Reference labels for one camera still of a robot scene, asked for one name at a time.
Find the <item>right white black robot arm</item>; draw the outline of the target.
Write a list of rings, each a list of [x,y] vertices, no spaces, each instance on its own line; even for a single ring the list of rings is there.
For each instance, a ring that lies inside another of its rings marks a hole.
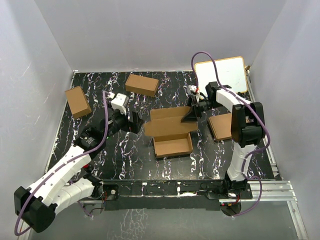
[[[225,107],[231,113],[231,138],[234,141],[230,166],[224,179],[211,190],[216,195],[225,195],[233,199],[244,192],[247,187],[251,155],[265,137],[263,105],[250,102],[240,97],[229,85],[220,86],[210,82],[205,87],[207,97],[201,99],[201,93],[195,85],[187,87],[187,106],[190,110],[182,117],[181,122],[196,122],[202,113],[208,110]]]

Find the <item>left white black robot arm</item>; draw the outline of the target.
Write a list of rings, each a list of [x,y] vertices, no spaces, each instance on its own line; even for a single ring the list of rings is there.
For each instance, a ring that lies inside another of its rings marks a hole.
[[[105,115],[87,125],[67,153],[39,180],[14,192],[16,236],[25,233],[18,230],[21,221],[28,229],[41,233],[70,205],[84,198],[107,199],[103,183],[93,175],[90,162],[106,147],[109,137],[119,131],[138,134],[144,123],[136,111],[126,115],[118,109],[108,109],[107,114],[111,116]]]

